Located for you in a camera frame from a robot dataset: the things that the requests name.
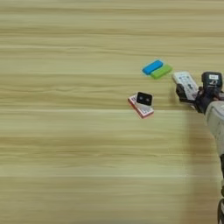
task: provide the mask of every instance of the green eraser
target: green eraser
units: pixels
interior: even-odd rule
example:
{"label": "green eraser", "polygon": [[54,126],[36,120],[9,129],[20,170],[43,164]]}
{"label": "green eraser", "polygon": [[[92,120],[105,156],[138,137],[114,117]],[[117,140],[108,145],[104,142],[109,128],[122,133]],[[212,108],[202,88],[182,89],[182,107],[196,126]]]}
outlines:
{"label": "green eraser", "polygon": [[154,79],[159,79],[163,75],[168,74],[171,70],[172,70],[171,66],[164,65],[161,66],[158,70],[152,72],[150,76],[153,77]]}

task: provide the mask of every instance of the red and white box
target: red and white box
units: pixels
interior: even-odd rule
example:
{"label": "red and white box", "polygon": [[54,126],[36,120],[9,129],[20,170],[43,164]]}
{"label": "red and white box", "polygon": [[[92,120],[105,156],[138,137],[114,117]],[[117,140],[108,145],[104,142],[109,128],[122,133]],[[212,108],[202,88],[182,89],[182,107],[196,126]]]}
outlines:
{"label": "red and white box", "polygon": [[150,107],[149,109],[140,109],[136,106],[137,101],[137,95],[132,95],[129,99],[129,104],[132,106],[132,108],[142,117],[145,118],[147,116],[150,116],[154,113],[154,109]]}

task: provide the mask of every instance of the wood grain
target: wood grain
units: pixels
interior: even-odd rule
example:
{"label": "wood grain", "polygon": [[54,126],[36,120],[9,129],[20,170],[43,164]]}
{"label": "wood grain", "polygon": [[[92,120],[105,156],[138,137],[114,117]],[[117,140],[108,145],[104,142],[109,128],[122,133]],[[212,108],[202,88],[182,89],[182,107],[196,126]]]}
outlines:
{"label": "wood grain", "polygon": [[[161,59],[222,72],[224,2],[0,1],[0,223],[215,223],[220,162]],[[127,99],[154,95],[141,119]]]}

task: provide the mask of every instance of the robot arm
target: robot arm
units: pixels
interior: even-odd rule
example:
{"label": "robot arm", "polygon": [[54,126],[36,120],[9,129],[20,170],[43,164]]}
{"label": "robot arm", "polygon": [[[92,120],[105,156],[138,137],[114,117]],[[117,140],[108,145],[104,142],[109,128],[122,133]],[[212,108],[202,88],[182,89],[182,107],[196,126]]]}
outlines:
{"label": "robot arm", "polygon": [[[224,197],[224,93],[222,89],[221,73],[206,72],[201,76],[203,87],[199,88],[198,95],[194,101],[186,98],[183,86],[177,85],[176,92],[181,102],[192,104],[199,113],[206,116],[206,123],[213,134],[217,151],[221,162],[222,188],[221,194]],[[224,199],[218,205],[218,223],[224,224]]]}
{"label": "robot arm", "polygon": [[[217,151],[221,161],[221,171],[224,177],[224,101],[213,101],[206,109],[206,123],[213,134]],[[224,196],[224,181],[221,183],[221,194]],[[224,199],[220,200],[218,205],[218,223],[224,223]]]}
{"label": "robot arm", "polygon": [[206,123],[215,138],[217,151],[221,157],[224,155],[224,101],[213,101],[208,105]]}

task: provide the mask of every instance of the blue block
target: blue block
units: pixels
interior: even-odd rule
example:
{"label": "blue block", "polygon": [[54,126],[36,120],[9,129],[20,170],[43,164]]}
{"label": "blue block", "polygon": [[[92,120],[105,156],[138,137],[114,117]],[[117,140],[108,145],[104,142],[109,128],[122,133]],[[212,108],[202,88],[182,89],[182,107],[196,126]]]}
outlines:
{"label": "blue block", "polygon": [[161,60],[155,60],[154,62],[152,62],[151,64],[149,64],[148,66],[146,66],[144,69],[143,69],[143,72],[145,74],[151,74],[153,71],[159,69],[160,67],[163,66],[163,62]]}

